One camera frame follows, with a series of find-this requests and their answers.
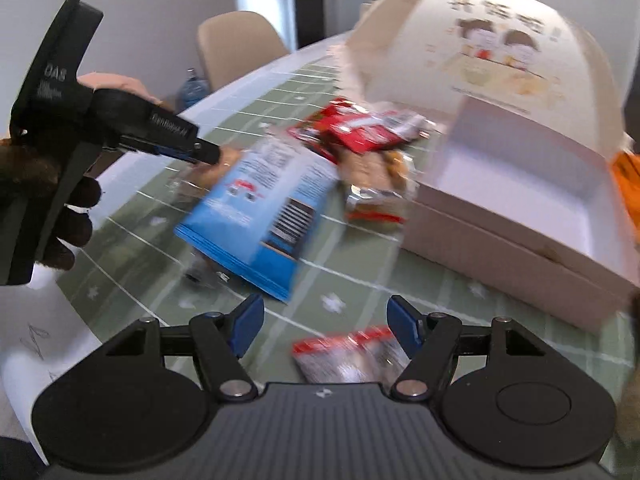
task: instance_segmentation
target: beige chair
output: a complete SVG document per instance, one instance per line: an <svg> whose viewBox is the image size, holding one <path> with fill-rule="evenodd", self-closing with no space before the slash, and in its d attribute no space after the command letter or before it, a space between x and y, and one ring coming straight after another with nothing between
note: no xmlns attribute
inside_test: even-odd
<svg viewBox="0 0 640 480"><path fill-rule="evenodd" d="M271 23L248 10L203 22L198 48L212 91L289 53Z"/></svg>

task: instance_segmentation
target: grid pattern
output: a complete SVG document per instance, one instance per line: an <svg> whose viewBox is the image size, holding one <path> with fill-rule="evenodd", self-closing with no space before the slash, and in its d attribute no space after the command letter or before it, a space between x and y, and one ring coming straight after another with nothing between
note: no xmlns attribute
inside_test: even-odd
<svg viewBox="0 0 640 480"><path fill-rule="evenodd" d="M334 95L335 69L317 60L291 74L283 84L212 128L204 138L246 148L272 124L286 125L321 108ZM419 166L429 151L421 139L406 149ZM173 234L174 226L194 207L178 200L168 182L186 166L172 162L94 233L77 256L76 266L58 285L89 329L101 340L142 316L161 324L185 324L200 313L229 312L252 292L253 285L234 276L228 282L195 285L184 277L191 248ZM402 232L367 224L347 224L343 196L336 189L305 248L292 297L282 303L265 296L262 331L242 359L252 378L301 380L290 357L293 341L327 333L348 332L385 323L386 300L401 294L424 312L439 310L467 324L489 324L509 316L559 350L595 378L615 400L634 362L630 320L619 314L600 335L591 335L473 282L450 269L399 249ZM340 312L324 307L335 295ZM460 359L456 376L483 366L484 358ZM167 366L197 381L186 358ZM602 463L620 478L637 480L640 447L625 448L613 440Z"/></svg>

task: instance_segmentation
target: blue bottle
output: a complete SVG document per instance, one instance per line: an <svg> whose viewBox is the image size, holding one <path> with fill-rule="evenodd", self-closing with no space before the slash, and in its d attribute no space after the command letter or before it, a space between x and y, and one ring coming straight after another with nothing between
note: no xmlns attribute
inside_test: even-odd
<svg viewBox="0 0 640 480"><path fill-rule="evenodd" d="M180 87L178 94L182 102L183 110L192 107L198 101L201 101L209 95L209 85L203 78L198 77L196 69L188 69L187 74L187 81Z"/></svg>

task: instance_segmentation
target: cracker package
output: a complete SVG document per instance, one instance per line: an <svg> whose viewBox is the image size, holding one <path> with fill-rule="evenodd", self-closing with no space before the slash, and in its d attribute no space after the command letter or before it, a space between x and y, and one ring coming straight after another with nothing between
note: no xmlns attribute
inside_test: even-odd
<svg viewBox="0 0 640 480"><path fill-rule="evenodd" d="M346 218L403 223L415 195L411 157L400 150L361 155L341 148L338 153Z"/></svg>
<svg viewBox="0 0 640 480"><path fill-rule="evenodd" d="M385 390L409 364L388 326L297 341L292 355L310 383L379 382Z"/></svg>

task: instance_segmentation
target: table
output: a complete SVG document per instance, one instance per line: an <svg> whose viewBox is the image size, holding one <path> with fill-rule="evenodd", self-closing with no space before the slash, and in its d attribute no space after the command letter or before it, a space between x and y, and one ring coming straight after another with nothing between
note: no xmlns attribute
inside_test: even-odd
<svg viewBox="0 0 640 480"><path fill-rule="evenodd" d="M332 99L336 70L325 54L339 41L331 38L271 63L212 94L184 117L200 125L204 139L248 147L268 126L293 123ZM429 149L429 141L421 139L407 152L420 165ZM20 309L8 313L12 327L0 332L0 370L28 433L37 393L133 320L151 315L164 325L185 324L202 312L229 312L258 292L233 276L207 287L184 277L191 248L173 228L193 203L178 202L167 183L185 166L141 153L121 158L100 177L104 196L91 212L95 233L78 252L76 266L63 274L38 269L27 290L12 291ZM467 324L513 317L619 398L634 358L627 316L616 316L599 336L587 334L400 250L401 230L345 223L342 202L334 190L303 254L290 301L265 297L264 326L242 359L258 384L300 381L290 358L293 341L384 324L386 300L402 294L419 310L447 312ZM52 309L37 303L45 298ZM327 299L338 308L325 308ZM484 358L461 358L456 376L483 364ZM167 359L166 365L197 381L189 359ZM616 440L603 458L607 468L629 480L638 462L640 447L624 449Z"/></svg>

